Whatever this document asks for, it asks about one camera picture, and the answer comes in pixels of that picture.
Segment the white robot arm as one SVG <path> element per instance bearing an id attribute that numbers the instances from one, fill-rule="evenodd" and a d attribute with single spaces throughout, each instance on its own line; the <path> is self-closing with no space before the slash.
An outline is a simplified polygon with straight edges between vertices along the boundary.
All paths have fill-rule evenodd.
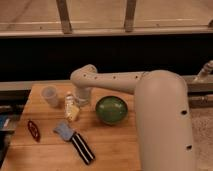
<path id="1" fill-rule="evenodd" d="M 85 105 L 93 87 L 134 96 L 142 171 L 197 171 L 188 87 L 167 70 L 99 73 L 85 65 L 71 73 L 75 97 Z"/>

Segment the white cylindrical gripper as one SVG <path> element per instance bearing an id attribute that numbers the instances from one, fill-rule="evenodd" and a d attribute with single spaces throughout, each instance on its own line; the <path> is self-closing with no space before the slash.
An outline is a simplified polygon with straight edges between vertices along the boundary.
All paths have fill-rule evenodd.
<path id="1" fill-rule="evenodd" d="M 79 106 L 87 105 L 90 102 L 91 89 L 76 87 L 75 91 L 74 91 L 74 97 Z M 76 106 L 76 105 L 71 106 L 71 114 L 72 114 L 73 121 L 75 121 L 77 119 L 79 112 L 80 112 L 80 108 L 78 106 Z"/>

